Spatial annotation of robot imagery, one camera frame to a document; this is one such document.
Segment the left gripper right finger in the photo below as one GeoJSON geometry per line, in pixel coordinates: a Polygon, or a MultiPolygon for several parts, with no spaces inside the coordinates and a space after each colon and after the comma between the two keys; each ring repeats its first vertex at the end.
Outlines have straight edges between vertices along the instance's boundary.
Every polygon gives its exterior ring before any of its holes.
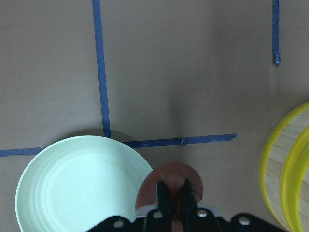
{"type": "Polygon", "coordinates": [[[185,180],[180,188],[180,215],[182,218],[188,217],[197,210],[193,188],[188,180],[185,180]]]}

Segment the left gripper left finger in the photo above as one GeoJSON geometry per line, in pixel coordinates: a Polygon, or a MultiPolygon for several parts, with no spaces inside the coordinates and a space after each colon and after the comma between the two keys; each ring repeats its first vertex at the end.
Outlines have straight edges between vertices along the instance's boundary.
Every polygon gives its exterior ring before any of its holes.
{"type": "Polygon", "coordinates": [[[169,188],[163,181],[156,184],[156,211],[161,216],[173,217],[173,202],[169,188]]]}

